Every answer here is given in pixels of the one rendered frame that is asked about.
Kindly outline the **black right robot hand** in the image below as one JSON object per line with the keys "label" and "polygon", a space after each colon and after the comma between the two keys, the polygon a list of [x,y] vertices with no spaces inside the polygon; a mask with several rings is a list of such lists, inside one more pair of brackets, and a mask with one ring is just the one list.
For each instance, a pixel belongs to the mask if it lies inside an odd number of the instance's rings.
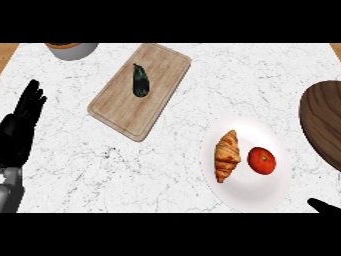
{"label": "black right robot hand", "polygon": [[319,213],[341,213],[341,208],[329,205],[328,203],[314,198],[307,199],[307,204]]}

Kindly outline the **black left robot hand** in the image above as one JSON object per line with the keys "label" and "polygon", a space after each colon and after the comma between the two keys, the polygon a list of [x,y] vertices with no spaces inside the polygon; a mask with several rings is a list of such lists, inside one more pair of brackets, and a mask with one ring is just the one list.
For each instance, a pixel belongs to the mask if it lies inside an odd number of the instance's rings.
{"label": "black left robot hand", "polygon": [[34,128],[46,96],[38,81],[31,80],[21,94],[15,110],[0,122],[0,169],[21,167],[29,156]]}

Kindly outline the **red tomato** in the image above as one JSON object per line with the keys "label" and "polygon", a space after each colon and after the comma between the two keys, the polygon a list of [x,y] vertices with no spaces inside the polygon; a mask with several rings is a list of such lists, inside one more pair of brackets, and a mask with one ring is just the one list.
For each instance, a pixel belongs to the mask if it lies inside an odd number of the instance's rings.
{"label": "red tomato", "polygon": [[276,167],[276,159],[270,151],[261,147],[254,147],[246,156],[251,169],[261,175],[269,175]]}

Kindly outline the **white plate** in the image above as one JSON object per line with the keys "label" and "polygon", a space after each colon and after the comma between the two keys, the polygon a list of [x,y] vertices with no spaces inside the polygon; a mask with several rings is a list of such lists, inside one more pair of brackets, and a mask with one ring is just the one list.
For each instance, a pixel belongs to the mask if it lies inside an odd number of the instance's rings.
{"label": "white plate", "polygon": [[[236,131],[241,162],[221,183],[214,174],[214,147],[230,131]],[[274,157],[274,170],[258,174],[249,167],[246,156],[254,147],[264,148]],[[221,202],[241,212],[272,212],[286,197],[291,165],[276,134],[254,119],[233,116],[217,120],[201,143],[201,168],[210,189]]]}

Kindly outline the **dark brown wooden bowl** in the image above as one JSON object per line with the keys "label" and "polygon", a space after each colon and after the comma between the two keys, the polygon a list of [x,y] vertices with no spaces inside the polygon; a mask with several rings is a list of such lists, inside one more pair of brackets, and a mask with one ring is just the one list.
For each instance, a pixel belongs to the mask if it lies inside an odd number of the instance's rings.
{"label": "dark brown wooden bowl", "polygon": [[322,81],[303,92],[298,118],[305,139],[341,172],[341,81]]}

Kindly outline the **golden brown croissant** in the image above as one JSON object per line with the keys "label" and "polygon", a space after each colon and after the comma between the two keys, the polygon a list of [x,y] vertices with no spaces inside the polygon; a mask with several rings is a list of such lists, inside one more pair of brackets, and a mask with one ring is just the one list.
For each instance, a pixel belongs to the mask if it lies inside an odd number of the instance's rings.
{"label": "golden brown croissant", "polygon": [[218,183],[230,176],[239,162],[236,131],[230,130],[220,138],[214,148],[214,174]]}

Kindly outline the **grey pot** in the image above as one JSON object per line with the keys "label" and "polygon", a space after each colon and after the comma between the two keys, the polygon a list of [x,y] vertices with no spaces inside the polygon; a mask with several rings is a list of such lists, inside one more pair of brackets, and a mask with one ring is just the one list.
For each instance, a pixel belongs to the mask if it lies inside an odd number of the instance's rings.
{"label": "grey pot", "polygon": [[68,43],[68,44],[46,44],[54,57],[65,61],[80,60],[87,57],[96,47],[96,43]]}

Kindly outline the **light wooden cutting board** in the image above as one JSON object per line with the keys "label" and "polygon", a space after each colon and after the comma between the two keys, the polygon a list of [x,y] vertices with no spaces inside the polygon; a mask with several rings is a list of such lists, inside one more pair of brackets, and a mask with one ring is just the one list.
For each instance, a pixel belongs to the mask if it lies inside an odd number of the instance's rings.
{"label": "light wooden cutting board", "polygon": [[91,100],[87,112],[140,142],[190,66],[190,58],[159,44],[143,43]]}

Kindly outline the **dark green eggplant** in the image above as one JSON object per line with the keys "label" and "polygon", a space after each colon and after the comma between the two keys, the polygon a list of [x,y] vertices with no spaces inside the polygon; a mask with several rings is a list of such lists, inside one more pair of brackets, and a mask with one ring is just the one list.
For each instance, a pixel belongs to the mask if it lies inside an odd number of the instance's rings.
{"label": "dark green eggplant", "polygon": [[140,65],[133,65],[133,94],[145,97],[149,93],[149,79]]}

